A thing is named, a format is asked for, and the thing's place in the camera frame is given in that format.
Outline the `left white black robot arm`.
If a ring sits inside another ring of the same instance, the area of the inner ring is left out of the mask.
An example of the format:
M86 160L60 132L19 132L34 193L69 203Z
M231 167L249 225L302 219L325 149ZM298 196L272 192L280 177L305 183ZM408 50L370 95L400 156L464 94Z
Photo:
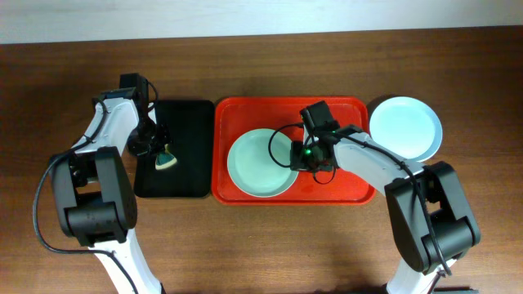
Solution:
M171 137L156 122L154 85L138 73L121 75L115 90L92 101L87 130L68 150L54 155L44 172L51 180L60 227L78 249L65 255L93 255L120 293L162 293L136 237L137 204L122 161L128 150L152 157L157 171L173 167Z

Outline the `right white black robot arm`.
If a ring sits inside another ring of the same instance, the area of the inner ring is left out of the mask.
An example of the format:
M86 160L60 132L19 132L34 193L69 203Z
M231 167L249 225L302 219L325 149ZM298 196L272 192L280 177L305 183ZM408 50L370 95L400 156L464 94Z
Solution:
M451 266L481 240L456 171L402 158L361 128L341 127L325 101L300 112L303 140L291 144L293 171L349 172L384 194L401 259L387 293L434 293Z

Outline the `green yellow sponge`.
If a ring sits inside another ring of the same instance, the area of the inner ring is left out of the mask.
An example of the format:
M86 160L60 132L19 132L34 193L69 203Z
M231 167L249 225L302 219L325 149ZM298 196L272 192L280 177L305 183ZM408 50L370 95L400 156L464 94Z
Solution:
M166 170L177 164L177 158L170 152L169 144L163 147L163 150L156 154L154 167L157 171Z

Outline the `light blue plate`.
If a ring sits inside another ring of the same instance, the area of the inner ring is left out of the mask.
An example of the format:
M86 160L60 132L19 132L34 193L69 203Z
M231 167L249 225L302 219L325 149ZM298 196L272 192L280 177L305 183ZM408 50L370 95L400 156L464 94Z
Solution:
M408 96L383 96L368 104L369 133L382 147L403 158L425 162L443 141L443 127L425 102Z

